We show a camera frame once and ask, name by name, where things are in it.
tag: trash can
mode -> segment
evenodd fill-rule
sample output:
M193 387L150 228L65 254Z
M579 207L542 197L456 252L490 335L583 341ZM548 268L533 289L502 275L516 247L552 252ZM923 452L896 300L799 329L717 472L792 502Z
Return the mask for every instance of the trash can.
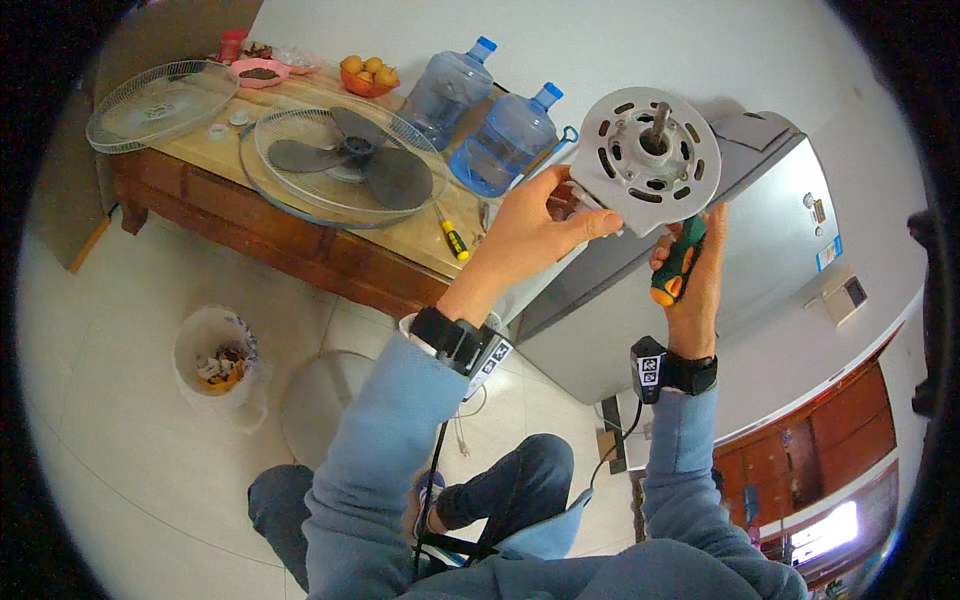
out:
M228 389L224 389L227 385L211 385L198 374L198 368L214 357L218 348L229 348L243 361L242 367L232 373L236 380ZM224 306L203 306L187 317L174 340L172 358L180 393L198 413L235 425L235 413L253 396L263 396L257 389L262 383L263 368L256 338L243 319ZM260 403L263 406L255 426L250 426L250 419L244 419L247 424L238 428L251 433L259 426L266 417L265 403Z

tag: knee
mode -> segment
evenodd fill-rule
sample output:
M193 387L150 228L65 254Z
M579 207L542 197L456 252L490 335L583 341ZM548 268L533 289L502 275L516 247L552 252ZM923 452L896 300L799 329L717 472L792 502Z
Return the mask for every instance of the knee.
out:
M573 449L565 439L552 433L538 433L529 436L520 447L531 459L552 470L573 473Z
M303 465L277 465L263 471L247 488L250 518L269 507L302 502L312 480L313 471Z

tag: screwdriver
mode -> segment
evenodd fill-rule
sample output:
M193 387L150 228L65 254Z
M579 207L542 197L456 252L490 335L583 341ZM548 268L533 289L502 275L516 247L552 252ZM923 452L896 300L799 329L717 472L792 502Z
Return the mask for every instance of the screwdriver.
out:
M684 221L683 230L670 247L670 255L651 277L650 296L654 302L660 306L671 306L684 296L686 280L700 256L705 233L707 224L700 215L693 215Z
M457 230L453 228L453 224L444 217L444 214L440 211L440 207L437 206L436 203L433 204L433 207L437 209L437 216L440 217L440 228L444 230L446 244L450 247L450 251L453 252L457 260L467 260L470 258L470 253L467 252L467 245L464 244L464 240L460 237L460 234L457 233Z

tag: blue sleeve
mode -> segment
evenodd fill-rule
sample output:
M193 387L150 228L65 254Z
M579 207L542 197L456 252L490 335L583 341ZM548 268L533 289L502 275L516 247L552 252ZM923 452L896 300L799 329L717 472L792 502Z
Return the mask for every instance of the blue sleeve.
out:
M716 402L713 386L698 396L663 390L653 405L653 441L643 482L647 533L709 553L763 598L806 598L800 573L768 561L720 506L720 492L710 477Z
M384 348L305 497L310 598L393 598L410 586L406 493L467 384L399 333Z

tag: blue water bottle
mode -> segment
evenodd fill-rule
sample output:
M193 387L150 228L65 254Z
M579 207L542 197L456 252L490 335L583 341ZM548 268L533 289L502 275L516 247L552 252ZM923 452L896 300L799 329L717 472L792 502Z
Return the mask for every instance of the blue water bottle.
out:
M434 55L396 114L434 148L446 148L464 112L493 92L493 77L483 62L494 50L496 44L479 37L466 54L447 50Z
M500 96L480 130L450 157L450 170L481 196L503 195L520 171L556 141L557 128L546 112L563 96L550 82L533 98Z

